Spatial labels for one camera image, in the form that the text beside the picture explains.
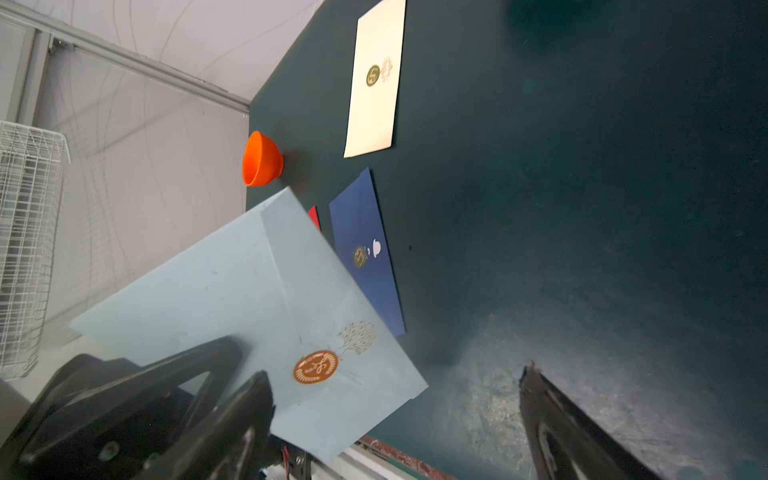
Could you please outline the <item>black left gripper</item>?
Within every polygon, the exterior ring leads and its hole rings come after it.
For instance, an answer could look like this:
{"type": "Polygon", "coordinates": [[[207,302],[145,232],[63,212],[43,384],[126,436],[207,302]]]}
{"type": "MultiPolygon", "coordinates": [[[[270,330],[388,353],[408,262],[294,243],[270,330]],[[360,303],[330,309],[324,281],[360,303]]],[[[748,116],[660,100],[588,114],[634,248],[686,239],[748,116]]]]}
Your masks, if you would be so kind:
{"type": "Polygon", "coordinates": [[[61,367],[1,447],[4,479],[132,479],[210,413],[242,360],[222,337],[139,367],[61,367]]]}

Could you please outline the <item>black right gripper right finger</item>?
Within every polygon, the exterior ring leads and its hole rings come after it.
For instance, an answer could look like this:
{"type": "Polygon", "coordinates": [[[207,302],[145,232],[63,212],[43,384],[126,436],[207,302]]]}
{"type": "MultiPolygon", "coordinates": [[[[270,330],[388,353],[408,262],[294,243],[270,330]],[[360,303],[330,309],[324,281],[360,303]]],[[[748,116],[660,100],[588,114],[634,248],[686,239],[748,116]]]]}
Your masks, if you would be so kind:
{"type": "Polygon", "coordinates": [[[519,382],[521,418],[540,479],[657,479],[533,364],[519,382]]]}

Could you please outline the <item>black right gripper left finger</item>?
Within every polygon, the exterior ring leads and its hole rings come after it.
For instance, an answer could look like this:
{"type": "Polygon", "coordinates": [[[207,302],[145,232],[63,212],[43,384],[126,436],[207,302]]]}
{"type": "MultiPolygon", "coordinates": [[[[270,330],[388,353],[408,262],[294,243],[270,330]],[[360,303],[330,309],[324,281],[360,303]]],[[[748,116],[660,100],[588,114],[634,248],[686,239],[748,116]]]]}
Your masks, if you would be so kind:
{"type": "Polygon", "coordinates": [[[259,371],[137,477],[255,479],[275,463],[274,413],[268,374],[259,371]]]}

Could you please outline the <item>light blue envelope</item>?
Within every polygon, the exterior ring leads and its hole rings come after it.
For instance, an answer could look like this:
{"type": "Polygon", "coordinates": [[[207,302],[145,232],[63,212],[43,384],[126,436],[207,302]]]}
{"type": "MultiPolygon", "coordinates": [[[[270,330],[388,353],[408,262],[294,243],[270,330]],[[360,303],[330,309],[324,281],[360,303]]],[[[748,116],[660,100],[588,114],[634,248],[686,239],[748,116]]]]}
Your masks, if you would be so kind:
{"type": "Polygon", "coordinates": [[[147,365],[229,336],[231,388],[268,375],[272,433],[327,460],[427,387],[408,355],[284,189],[101,301],[73,329],[147,365]]]}

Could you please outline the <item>dark blue envelope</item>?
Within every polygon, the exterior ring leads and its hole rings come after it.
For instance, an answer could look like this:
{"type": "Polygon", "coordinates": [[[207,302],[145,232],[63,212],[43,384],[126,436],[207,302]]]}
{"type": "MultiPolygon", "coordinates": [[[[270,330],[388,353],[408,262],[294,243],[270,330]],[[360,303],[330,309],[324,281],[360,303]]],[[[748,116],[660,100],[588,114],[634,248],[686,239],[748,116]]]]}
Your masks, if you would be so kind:
{"type": "Polygon", "coordinates": [[[363,170],[330,204],[335,250],[393,336],[406,333],[371,171],[363,170]]]}

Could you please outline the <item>red envelope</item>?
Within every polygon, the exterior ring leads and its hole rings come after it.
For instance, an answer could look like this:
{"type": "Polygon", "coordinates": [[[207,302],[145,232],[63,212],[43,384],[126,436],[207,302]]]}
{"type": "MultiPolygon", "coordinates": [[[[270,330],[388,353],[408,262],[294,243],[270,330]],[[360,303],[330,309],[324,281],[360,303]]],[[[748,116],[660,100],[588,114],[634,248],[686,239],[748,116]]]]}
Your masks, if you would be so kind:
{"type": "Polygon", "coordinates": [[[316,206],[312,206],[308,210],[308,215],[309,215],[310,219],[312,220],[313,224],[316,226],[316,228],[319,231],[321,231],[322,228],[321,228],[321,224],[320,224],[320,220],[319,220],[319,215],[318,215],[317,207],[316,206]]]}

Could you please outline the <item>cream envelope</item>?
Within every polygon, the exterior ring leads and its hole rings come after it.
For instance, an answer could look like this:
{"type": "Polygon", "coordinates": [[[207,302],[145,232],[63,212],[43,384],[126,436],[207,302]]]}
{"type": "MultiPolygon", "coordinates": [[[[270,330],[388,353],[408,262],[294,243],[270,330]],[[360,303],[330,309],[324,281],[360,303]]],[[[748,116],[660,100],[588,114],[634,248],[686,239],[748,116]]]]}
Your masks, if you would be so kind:
{"type": "Polygon", "coordinates": [[[405,10],[405,0],[384,0],[358,19],[346,158],[392,145],[405,10]]]}

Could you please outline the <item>orange plastic bowl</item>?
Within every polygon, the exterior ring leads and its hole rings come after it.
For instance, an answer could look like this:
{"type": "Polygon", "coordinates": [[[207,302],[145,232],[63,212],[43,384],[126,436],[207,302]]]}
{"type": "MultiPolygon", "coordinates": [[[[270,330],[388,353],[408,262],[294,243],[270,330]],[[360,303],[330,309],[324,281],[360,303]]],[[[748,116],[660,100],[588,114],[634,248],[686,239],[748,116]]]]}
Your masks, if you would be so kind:
{"type": "Polygon", "coordinates": [[[266,186],[279,178],[284,157],[277,145],[259,131],[253,132],[246,144],[242,160],[242,179],[247,187],[266,186]]]}

